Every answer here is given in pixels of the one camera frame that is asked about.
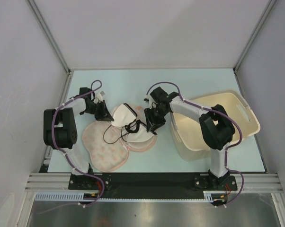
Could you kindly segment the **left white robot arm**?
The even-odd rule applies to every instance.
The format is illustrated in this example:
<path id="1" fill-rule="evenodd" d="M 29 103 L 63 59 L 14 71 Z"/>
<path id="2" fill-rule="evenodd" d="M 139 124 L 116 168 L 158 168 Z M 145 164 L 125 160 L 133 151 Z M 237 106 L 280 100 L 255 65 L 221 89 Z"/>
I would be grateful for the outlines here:
<path id="1" fill-rule="evenodd" d="M 75 117 L 91 114 L 96 121 L 112 122 L 114 119 L 107 109 L 104 94 L 103 91 L 96 92 L 88 87 L 81 87 L 77 96 L 71 97 L 55 109 L 44 110 L 44 143 L 62 153 L 71 166 L 72 174 L 81 175 L 79 183 L 85 189 L 92 188 L 96 178 L 78 148 Z"/>

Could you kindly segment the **pink floral laundry bag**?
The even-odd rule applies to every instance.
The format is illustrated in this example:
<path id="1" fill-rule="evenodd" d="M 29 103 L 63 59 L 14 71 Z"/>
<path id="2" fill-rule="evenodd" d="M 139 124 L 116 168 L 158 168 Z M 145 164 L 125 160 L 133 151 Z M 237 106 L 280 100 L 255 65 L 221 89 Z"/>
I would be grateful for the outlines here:
<path id="1" fill-rule="evenodd" d="M 113 109 L 111 116 L 113 122 L 93 122 L 82 134 L 92 165 L 101 172 L 117 170 L 131 151 L 145 152 L 157 139 L 155 132 L 147 132 L 143 107 L 123 103 Z"/>

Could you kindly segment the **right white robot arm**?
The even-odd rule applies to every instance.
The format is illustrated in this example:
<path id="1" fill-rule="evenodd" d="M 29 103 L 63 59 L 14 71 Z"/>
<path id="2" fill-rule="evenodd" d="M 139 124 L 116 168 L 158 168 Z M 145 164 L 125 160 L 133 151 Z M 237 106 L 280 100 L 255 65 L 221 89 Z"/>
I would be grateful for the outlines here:
<path id="1" fill-rule="evenodd" d="M 202 107 L 200 104 L 184 99 L 180 92 L 168 94 L 161 87 L 147 92 L 144 109 L 147 131 L 155 132 L 166 123 L 168 113 L 177 113 L 199 123 L 202 138 L 211 151 L 209 184 L 215 190 L 226 185 L 230 170 L 226 167 L 225 149 L 235 134 L 231 118 L 221 105 Z"/>

